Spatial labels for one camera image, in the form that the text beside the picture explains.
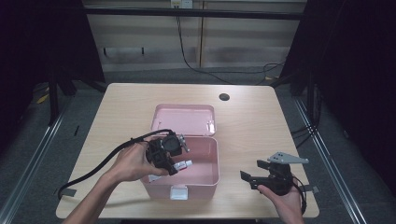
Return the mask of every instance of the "table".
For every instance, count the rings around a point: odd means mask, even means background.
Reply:
[[[227,93],[228,101],[219,96]],[[211,200],[151,200],[140,181],[121,183],[100,217],[116,218],[266,218],[277,217],[272,203],[240,178],[243,170],[267,176],[256,166],[278,151],[298,156],[274,89],[260,86],[191,84],[111,84],[92,123],[70,180],[87,174],[102,159],[131,137],[150,132],[159,104],[212,105],[219,143],[219,183]],[[67,215],[77,206],[99,176],[72,186],[74,197],[63,196],[56,215]],[[309,184],[301,164],[292,172]],[[316,217],[318,205],[307,193],[305,217]]]

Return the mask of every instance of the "pink box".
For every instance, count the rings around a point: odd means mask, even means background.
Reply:
[[[215,112],[211,105],[157,105],[151,130],[171,129],[183,134],[190,152],[173,157],[175,162],[192,161],[192,166],[175,175],[149,182],[141,179],[152,199],[211,199],[219,182],[218,142]]]

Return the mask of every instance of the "pink lid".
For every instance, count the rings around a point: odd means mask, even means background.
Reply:
[[[151,130],[160,129],[184,135],[213,135],[215,109],[211,105],[157,105]]]

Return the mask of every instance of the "person's right hand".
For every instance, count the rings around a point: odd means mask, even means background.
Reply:
[[[274,204],[280,219],[287,224],[304,223],[301,212],[300,192],[292,187],[290,192],[283,196],[278,196],[263,185],[257,187],[259,192],[267,197]]]

